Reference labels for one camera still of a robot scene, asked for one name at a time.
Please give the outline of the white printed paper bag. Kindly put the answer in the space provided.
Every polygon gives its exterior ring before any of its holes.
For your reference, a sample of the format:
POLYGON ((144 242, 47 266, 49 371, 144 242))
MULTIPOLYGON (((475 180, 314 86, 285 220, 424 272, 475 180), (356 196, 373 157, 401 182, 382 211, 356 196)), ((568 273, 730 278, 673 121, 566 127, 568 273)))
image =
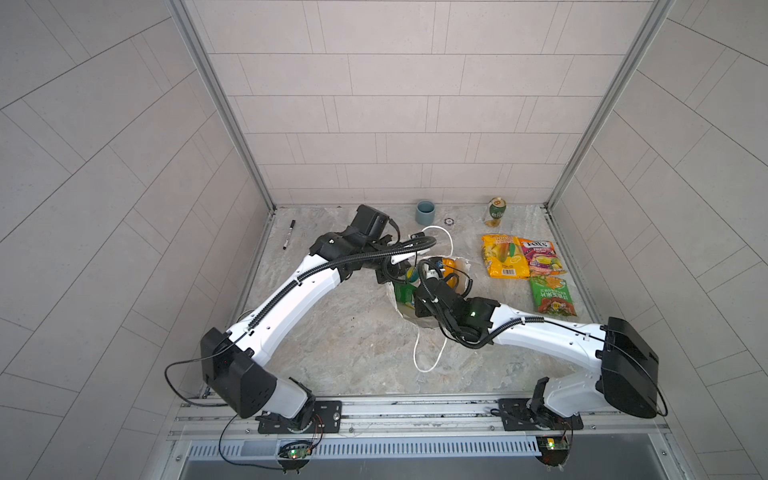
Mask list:
POLYGON ((440 247, 437 253, 427 249, 409 257, 402 264, 405 272, 389 287, 389 298, 398 315, 417 328, 412 361, 417 372, 426 374, 438 366, 447 345, 459 339, 458 316, 465 308, 473 280, 471 263, 455 254, 455 242, 447 228, 425 226, 418 234, 435 236, 448 246, 440 247), (419 363, 419 345, 428 330, 440 331, 443 343, 432 365, 426 367, 419 363))

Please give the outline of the yellow candy snack bag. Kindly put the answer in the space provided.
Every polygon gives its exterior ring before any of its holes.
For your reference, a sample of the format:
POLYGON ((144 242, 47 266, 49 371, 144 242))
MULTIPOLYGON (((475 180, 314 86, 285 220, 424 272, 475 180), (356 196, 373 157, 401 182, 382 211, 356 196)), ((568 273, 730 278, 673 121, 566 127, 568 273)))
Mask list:
POLYGON ((489 234, 482 237, 482 258, 491 278, 528 279, 530 267, 518 237, 489 234))

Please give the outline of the pink candy snack bag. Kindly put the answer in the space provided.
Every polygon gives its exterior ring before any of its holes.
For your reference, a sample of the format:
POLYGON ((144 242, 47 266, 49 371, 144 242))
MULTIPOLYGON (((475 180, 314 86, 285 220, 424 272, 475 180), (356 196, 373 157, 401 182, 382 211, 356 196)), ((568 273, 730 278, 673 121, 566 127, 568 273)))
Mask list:
POLYGON ((551 276, 566 273, 553 242, 519 238, 519 244, 531 276, 551 276))

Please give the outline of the green snack bag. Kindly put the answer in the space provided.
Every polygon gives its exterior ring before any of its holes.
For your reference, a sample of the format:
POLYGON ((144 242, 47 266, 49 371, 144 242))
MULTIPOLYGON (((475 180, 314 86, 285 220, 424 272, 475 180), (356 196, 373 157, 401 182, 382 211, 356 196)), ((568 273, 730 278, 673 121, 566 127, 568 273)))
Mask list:
POLYGON ((418 273, 414 267, 410 267, 405 278, 398 280, 394 285, 395 300, 406 308, 414 309, 414 292, 419 282, 418 273))
POLYGON ((576 316, 567 282, 559 276, 531 276, 529 284, 536 311, 541 314, 576 316))

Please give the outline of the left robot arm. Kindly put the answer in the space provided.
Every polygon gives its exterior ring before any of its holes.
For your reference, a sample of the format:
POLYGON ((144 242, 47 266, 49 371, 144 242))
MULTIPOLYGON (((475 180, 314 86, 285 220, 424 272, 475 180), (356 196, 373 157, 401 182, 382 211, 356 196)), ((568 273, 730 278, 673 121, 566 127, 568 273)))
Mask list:
POLYGON ((422 232, 408 239, 385 234, 391 218, 361 205, 341 232, 321 235, 282 286, 258 308, 226 331, 209 330, 201 339, 202 378, 239 417, 262 411, 302 431, 314 417, 315 397, 295 380, 265 368, 277 347, 301 318, 327 293, 361 269, 391 281, 401 268, 437 241, 422 232))

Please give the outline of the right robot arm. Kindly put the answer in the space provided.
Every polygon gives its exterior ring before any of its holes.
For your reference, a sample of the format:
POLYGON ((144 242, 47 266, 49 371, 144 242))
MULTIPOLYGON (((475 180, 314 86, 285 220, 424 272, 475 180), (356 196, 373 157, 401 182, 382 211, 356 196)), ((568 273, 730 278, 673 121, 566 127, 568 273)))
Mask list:
POLYGON ((457 293, 431 260, 420 261, 416 270, 416 312, 434 317, 447 339, 473 350, 521 347, 579 366, 577 373, 538 381, 527 404, 533 423, 545 428, 607 407, 641 419, 668 415, 659 357, 628 321, 611 317, 605 324, 581 324, 535 315, 457 293))

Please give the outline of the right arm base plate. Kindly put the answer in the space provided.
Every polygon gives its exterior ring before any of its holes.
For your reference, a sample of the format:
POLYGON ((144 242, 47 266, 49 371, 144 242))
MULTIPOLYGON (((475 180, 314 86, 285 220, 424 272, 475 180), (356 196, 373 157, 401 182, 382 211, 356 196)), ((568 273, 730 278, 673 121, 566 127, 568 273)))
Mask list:
POLYGON ((561 417, 546 407, 534 409, 531 399, 502 398, 490 413, 501 419, 505 431, 571 431, 582 430, 584 423, 580 415, 561 417))

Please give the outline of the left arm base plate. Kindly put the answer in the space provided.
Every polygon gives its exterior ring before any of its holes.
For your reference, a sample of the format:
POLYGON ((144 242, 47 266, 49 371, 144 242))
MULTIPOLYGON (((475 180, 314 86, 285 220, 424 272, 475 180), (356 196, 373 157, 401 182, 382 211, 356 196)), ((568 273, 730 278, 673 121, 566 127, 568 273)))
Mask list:
POLYGON ((314 400, 299 413, 286 418, 275 412, 264 411, 259 417, 259 434, 338 433, 343 403, 341 401, 314 400))

